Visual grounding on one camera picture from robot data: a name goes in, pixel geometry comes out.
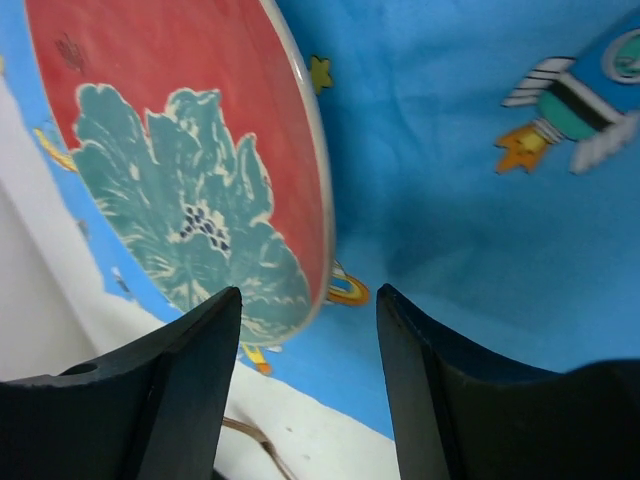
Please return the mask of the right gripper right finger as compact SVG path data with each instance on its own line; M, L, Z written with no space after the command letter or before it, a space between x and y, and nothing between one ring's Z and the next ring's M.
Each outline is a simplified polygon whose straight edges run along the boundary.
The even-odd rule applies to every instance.
M635 479L639 363L565 373L495 353L391 285L376 320L404 479Z

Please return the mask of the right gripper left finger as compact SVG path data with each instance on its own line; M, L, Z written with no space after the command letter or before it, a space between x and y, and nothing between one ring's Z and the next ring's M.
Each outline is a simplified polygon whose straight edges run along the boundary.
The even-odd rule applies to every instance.
M217 478L241 310L228 287L61 374L4 382L2 477Z

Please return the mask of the rose gold fork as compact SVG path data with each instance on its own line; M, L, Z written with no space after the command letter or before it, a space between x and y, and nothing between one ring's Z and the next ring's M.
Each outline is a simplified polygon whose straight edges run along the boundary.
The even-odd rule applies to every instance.
M297 480L294 472L279 455L275 445L260 428L229 417L223 418L222 425L226 428L247 435L248 437L256 441L266 452L278 471L286 480Z

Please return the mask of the blue space print cloth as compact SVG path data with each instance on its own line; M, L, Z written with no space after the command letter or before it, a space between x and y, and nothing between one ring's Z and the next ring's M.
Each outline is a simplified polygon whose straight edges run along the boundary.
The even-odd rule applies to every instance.
M565 139L499 174L502 101L533 65L588 50L635 1L282 1L319 98L338 255L472 340L565 371L639 354L639 142L575 173Z

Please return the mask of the red teal floral plate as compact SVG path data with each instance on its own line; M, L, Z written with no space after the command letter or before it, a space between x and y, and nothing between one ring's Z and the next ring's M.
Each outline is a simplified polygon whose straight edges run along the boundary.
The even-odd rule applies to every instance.
M39 75L94 205L168 302L235 286L277 345L328 291L335 221L319 109L273 1L28 1Z

